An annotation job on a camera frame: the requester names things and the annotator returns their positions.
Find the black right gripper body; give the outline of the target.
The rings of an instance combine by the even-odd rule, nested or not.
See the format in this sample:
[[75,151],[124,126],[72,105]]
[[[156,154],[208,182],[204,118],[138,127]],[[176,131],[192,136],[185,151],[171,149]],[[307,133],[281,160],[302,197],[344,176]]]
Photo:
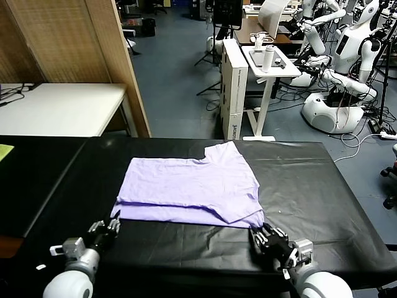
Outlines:
[[288,242],[268,242],[264,247],[264,254],[277,259],[282,269],[289,269],[295,265],[295,249]]

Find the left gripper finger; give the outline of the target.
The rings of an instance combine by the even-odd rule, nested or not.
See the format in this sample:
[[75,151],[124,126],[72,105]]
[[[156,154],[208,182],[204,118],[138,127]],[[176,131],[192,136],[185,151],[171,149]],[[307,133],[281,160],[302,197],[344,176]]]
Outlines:
[[120,219],[112,218],[107,226],[107,234],[109,237],[117,238],[120,230]]
[[99,220],[94,222],[88,229],[87,234],[90,237],[96,237],[106,231],[105,222],[103,220]]

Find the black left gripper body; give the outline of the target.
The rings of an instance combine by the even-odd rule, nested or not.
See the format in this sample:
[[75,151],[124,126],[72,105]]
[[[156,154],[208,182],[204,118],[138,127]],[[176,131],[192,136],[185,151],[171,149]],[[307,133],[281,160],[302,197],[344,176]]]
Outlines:
[[114,232],[87,233],[84,241],[88,248],[96,251],[106,251],[114,243],[117,234]]

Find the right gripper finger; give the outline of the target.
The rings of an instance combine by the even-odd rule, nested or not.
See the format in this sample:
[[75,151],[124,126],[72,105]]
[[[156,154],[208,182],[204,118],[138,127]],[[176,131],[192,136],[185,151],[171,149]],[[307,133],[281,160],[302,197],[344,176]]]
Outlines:
[[286,243],[288,245],[288,235],[278,227],[273,227],[269,223],[264,223],[262,231],[267,239],[269,245],[276,245],[279,243]]
[[257,255],[263,255],[266,250],[267,238],[261,228],[250,228],[249,236],[253,250]]

